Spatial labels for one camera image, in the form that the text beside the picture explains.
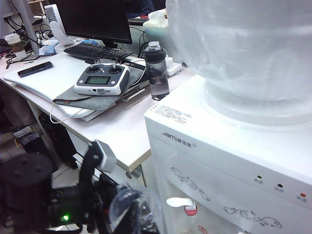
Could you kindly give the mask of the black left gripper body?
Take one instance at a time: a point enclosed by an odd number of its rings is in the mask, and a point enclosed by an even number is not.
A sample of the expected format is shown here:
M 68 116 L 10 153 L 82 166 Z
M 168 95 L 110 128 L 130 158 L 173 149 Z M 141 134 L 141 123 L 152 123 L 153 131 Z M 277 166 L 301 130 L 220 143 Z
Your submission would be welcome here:
M 64 187 L 58 190 L 59 222 L 69 227 L 61 230 L 62 234 L 81 234 L 83 228 L 92 234 L 111 234 L 108 220 L 109 205 L 117 194 L 117 183 L 106 175 L 91 183 L 88 191 L 79 183 L 77 186 Z

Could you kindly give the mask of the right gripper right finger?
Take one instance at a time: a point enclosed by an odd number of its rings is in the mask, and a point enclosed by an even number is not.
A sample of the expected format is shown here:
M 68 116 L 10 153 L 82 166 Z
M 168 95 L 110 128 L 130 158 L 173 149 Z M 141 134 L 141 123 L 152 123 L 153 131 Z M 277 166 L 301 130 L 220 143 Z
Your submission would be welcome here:
M 140 232 L 142 234 L 148 233 L 148 218 L 149 209 L 146 206 L 143 206 L 140 212 Z

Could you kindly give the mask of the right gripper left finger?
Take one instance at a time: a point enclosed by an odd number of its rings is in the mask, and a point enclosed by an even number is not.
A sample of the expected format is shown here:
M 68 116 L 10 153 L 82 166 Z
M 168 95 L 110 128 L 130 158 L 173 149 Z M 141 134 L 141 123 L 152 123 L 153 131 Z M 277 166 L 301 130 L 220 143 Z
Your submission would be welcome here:
M 129 209 L 129 233 L 139 233 L 139 203 L 134 202 Z

